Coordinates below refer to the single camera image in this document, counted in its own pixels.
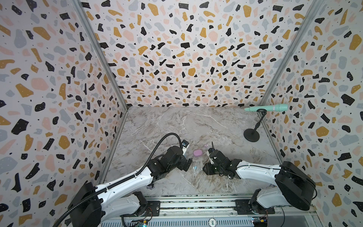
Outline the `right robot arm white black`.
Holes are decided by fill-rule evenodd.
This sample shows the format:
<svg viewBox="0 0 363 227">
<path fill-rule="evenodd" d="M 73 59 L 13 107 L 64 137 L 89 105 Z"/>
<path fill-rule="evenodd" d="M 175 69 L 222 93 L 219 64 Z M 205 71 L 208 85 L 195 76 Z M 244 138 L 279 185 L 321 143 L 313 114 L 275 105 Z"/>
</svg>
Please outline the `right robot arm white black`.
<svg viewBox="0 0 363 227">
<path fill-rule="evenodd" d="M 203 167 L 208 176 L 253 179 L 273 185 L 269 189 L 255 190 L 247 203 L 248 212 L 267 214 L 276 206 L 293 206 L 308 211 L 317 195 L 316 183 L 289 161 L 281 165 L 263 165 L 241 159 L 230 160 L 214 147 L 208 150 L 208 154 L 209 162 Z"/>
</svg>

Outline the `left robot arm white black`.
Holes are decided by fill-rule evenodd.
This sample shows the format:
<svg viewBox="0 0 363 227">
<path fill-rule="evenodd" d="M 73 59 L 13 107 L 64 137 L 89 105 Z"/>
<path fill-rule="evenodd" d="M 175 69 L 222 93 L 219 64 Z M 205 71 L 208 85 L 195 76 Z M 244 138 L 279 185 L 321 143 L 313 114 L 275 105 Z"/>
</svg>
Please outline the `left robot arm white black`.
<svg viewBox="0 0 363 227">
<path fill-rule="evenodd" d="M 74 227 L 97 227 L 102 221 L 121 215 L 142 215 L 148 205 L 138 189 L 165 178 L 172 170 L 188 171 L 192 159 L 186 159 L 189 143 L 172 146 L 163 155 L 151 159 L 146 168 L 109 183 L 86 183 L 72 199 L 70 219 Z"/>
</svg>

